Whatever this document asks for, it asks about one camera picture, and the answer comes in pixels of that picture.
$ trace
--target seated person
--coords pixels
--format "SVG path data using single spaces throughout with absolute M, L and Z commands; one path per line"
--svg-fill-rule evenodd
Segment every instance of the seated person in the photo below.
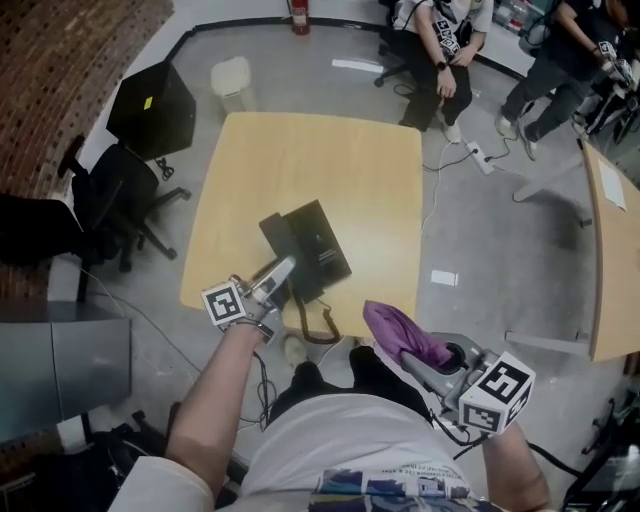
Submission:
M 437 116 L 445 137 L 462 140 L 457 119 L 472 99 L 467 66 L 484 44 L 492 13 L 493 0 L 404 0 L 394 29 L 419 88 L 400 124 L 426 131 L 444 100 Z M 462 41 L 458 32 L 466 20 L 473 31 Z
M 517 132 L 512 125 L 524 106 L 556 89 L 540 117 L 519 130 L 531 160 L 536 159 L 538 141 L 568 121 L 591 90 L 606 61 L 599 43 L 607 41 L 617 49 L 623 30 L 640 25 L 638 0 L 603 0 L 599 7 L 594 4 L 592 0 L 563 0 L 551 36 L 542 43 L 527 77 L 511 91 L 498 116 L 500 135 L 514 137 Z
M 180 407 L 166 459 L 140 457 L 110 512 L 206 512 L 222 492 L 253 351 L 253 325 L 231 326 Z M 359 346 L 354 387 L 325 382 L 302 342 L 284 345 L 295 367 L 273 403 L 261 446 L 229 512 L 538 512 L 547 481 L 517 423 L 482 444 L 489 498 L 478 499 L 430 426 L 420 393 Z

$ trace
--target printed graphic on shirt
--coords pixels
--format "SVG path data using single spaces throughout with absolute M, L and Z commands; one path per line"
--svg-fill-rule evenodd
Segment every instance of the printed graphic on shirt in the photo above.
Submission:
M 460 45 L 456 41 L 456 36 L 451 30 L 449 26 L 449 22 L 447 20 L 440 20 L 433 24 L 433 30 L 438 36 L 438 41 L 440 42 L 440 47 L 442 48 L 442 53 L 447 60 L 453 59 L 455 54 L 460 49 Z
M 318 494 L 468 498 L 469 487 L 447 466 L 407 464 L 383 471 L 329 469 L 316 486 Z
M 486 501 L 419 496 L 312 494 L 309 512 L 501 512 Z

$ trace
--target gray cabinet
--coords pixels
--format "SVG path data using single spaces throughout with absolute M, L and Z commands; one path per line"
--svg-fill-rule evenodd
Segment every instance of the gray cabinet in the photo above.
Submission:
M 76 302 L 0 302 L 0 442 L 131 389 L 130 320 Z

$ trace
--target hand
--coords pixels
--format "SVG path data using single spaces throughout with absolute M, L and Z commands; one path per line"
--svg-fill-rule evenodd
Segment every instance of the hand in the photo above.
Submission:
M 456 79 L 449 68 L 438 73 L 438 95 L 442 98 L 453 98 L 456 93 Z
M 473 46 L 463 46 L 457 52 L 451 64 L 454 66 L 462 66 L 466 68 L 473 58 L 475 57 L 477 50 Z

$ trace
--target human arm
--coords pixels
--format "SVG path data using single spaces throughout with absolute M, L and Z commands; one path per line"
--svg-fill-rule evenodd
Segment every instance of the human arm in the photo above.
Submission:
M 484 41 L 487 38 L 487 34 L 484 32 L 473 32 L 469 39 L 469 44 L 460 48 L 456 56 L 451 61 L 454 66 L 467 67 L 471 64 L 471 61 L 476 56 L 476 53 L 480 51 L 480 48 L 484 45 Z
M 251 325 L 231 326 L 187 394 L 165 456 L 202 478 L 217 497 L 236 440 L 253 351 L 263 340 Z
M 444 53 L 442 53 L 440 41 L 438 41 L 436 31 L 433 29 L 432 7 L 425 3 L 421 4 L 416 9 L 415 16 L 418 35 L 420 36 L 422 44 L 427 50 L 431 61 L 436 66 L 441 62 L 446 63 L 447 59 L 445 59 Z M 456 93 L 456 81 L 448 66 L 445 70 L 438 72 L 437 92 L 443 98 L 452 98 Z
M 566 0 L 563 0 L 556 11 L 556 22 L 569 32 L 571 37 L 589 50 L 596 59 L 602 59 L 599 46 L 578 26 L 578 23 L 576 23 L 577 17 L 576 10 Z
M 547 480 L 517 423 L 482 443 L 482 453 L 492 503 L 511 512 L 550 507 Z

